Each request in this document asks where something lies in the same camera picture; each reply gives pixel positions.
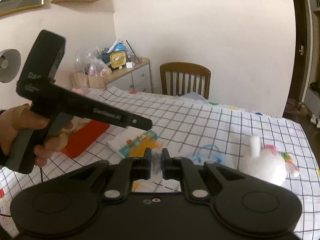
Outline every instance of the red tray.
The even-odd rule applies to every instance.
[[[70,158],[76,158],[109,127],[108,123],[91,120],[69,137],[67,146],[61,151]]]

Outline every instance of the door handle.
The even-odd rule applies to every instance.
[[[301,49],[299,49],[299,52],[300,52],[301,56],[303,56],[303,54],[304,54],[304,46],[301,45]]]

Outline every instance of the circular pad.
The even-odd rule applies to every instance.
[[[95,215],[96,197],[85,191],[81,181],[36,187],[12,200],[10,211],[18,228],[37,235],[62,235],[80,228]]]
[[[214,203],[224,222],[251,235],[275,235],[293,229],[301,215],[298,207],[301,203],[295,195],[268,183],[262,187],[232,183]]]
[[[271,212],[279,206],[279,200],[267,192],[251,192],[243,196],[242,204],[253,212]]]

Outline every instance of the wooden chair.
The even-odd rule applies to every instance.
[[[193,91],[202,94],[202,79],[204,77],[204,94],[203,97],[208,99],[209,97],[209,87],[210,87],[210,77],[211,72],[209,69],[205,68],[204,66],[193,64],[193,63],[184,63],[184,62],[171,62],[166,63],[160,66],[160,76],[161,76],[161,85],[162,85],[162,93],[164,95],[169,95],[167,91],[167,79],[166,79],[166,72],[170,72],[170,95],[173,96],[173,73],[177,73],[177,80],[176,80],[176,91],[175,95],[184,95],[185,94],[185,83],[186,83],[186,74],[189,75],[188,78],[188,90],[187,93],[190,93],[191,89],[191,76],[194,76],[193,80]],[[182,76],[182,86],[181,86],[181,93],[180,93],[180,73],[183,74]],[[199,86],[197,90],[197,76],[199,77]]]

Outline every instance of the door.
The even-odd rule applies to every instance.
[[[307,13],[305,0],[293,0],[296,16],[296,50],[288,98],[299,100],[306,67]]]

